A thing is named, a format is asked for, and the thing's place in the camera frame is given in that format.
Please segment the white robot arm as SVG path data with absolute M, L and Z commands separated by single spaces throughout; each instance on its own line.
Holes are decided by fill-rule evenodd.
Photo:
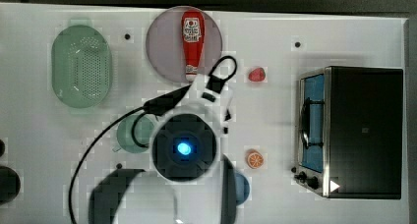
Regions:
M 89 197 L 88 224 L 234 224 L 235 169 L 227 144 L 228 80 L 199 75 L 146 103 L 160 121 L 149 139 L 150 169 L 122 168 Z

